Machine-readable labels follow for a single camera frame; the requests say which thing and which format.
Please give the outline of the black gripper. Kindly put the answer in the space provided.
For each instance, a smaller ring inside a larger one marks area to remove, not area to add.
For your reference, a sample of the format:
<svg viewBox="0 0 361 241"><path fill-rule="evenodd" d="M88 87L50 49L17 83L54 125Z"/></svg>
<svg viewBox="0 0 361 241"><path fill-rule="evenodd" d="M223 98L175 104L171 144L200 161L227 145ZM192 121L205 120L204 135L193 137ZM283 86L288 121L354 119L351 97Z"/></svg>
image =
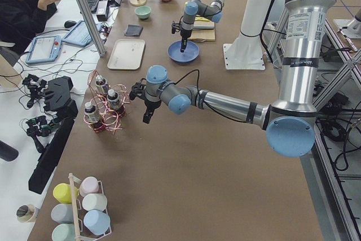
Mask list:
<svg viewBox="0 0 361 241"><path fill-rule="evenodd" d="M156 102L153 102L148 99L145 99L144 104L146 105L146 111L143 115L143 122L149 124L154 111L161 106L161 101L158 100Z"/></svg>
<svg viewBox="0 0 361 241"><path fill-rule="evenodd" d="M187 47L187 40L191 37L192 35L192 29L188 30L188 29L182 29L180 31L180 35L182 37L181 40L181 46L180 46L180 51L181 52L185 52L186 47Z"/></svg>

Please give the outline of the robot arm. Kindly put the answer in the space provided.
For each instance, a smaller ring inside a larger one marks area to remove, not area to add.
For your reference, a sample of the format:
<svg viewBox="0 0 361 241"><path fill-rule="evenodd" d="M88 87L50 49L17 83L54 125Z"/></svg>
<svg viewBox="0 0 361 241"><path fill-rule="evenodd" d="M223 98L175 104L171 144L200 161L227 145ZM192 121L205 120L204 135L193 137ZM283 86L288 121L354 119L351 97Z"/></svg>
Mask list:
<svg viewBox="0 0 361 241"><path fill-rule="evenodd" d="M261 69L262 32L274 0L247 0L240 34L225 44L227 69ZM161 65L151 66L141 98L147 107L144 122L166 104L180 115L190 106L209 109L230 120L256 124L266 131L271 148L288 157L308 153L315 141L316 108L313 88L319 66L327 11L336 0L285 0L286 39L281 64L278 99L266 106L209 90L197 85L180 87Z"/></svg>
<svg viewBox="0 0 361 241"><path fill-rule="evenodd" d="M214 23L218 23L223 15L224 2L225 0L211 0L211 2L207 4L202 0L189 0L185 4L183 16L179 22L181 36L180 52L186 50L196 16L201 16Z"/></svg>

